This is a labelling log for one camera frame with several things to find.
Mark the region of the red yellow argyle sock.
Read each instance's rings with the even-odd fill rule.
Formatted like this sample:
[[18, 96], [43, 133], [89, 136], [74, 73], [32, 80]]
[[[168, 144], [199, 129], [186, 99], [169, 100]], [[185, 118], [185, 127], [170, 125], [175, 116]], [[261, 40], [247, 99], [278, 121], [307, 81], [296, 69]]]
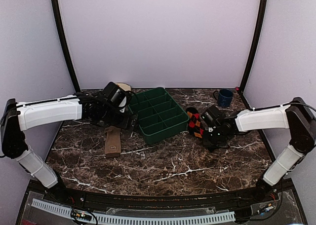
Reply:
[[201, 122], [200, 114], [196, 108], [186, 108], [186, 113], [189, 116], [188, 132], [191, 136], [202, 139], [205, 128]]

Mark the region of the dark blue mug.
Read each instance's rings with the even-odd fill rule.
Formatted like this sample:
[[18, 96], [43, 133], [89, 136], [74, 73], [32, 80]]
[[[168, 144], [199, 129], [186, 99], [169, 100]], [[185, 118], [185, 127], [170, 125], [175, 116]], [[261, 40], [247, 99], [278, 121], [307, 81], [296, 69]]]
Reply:
[[217, 105], [222, 108], [230, 106], [234, 93], [229, 89], [220, 89], [213, 92], [213, 97], [217, 101]]

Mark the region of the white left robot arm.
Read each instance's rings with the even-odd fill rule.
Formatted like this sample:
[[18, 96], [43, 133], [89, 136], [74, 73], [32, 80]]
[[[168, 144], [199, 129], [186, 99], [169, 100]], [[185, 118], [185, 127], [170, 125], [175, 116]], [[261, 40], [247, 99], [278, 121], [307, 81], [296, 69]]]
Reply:
[[125, 83], [109, 82], [95, 93], [77, 92], [65, 97], [36, 102], [17, 102], [9, 99], [0, 120], [0, 156], [17, 161], [59, 203], [66, 203], [70, 193], [63, 180], [26, 143], [25, 132], [44, 125], [86, 120], [96, 126], [133, 128], [136, 116], [126, 111], [133, 92]]

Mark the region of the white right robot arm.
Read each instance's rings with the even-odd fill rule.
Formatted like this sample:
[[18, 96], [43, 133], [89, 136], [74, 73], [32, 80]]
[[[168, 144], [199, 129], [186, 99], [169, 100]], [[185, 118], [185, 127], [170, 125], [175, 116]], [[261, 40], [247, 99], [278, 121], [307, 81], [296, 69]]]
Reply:
[[263, 183], [252, 192], [256, 202], [263, 202], [270, 196], [271, 187], [316, 146], [316, 109], [301, 97], [280, 105], [230, 114], [212, 105], [201, 114], [201, 119], [207, 126], [202, 137], [204, 144], [212, 149], [224, 147], [235, 136], [252, 131], [288, 132], [288, 143], [262, 175]]

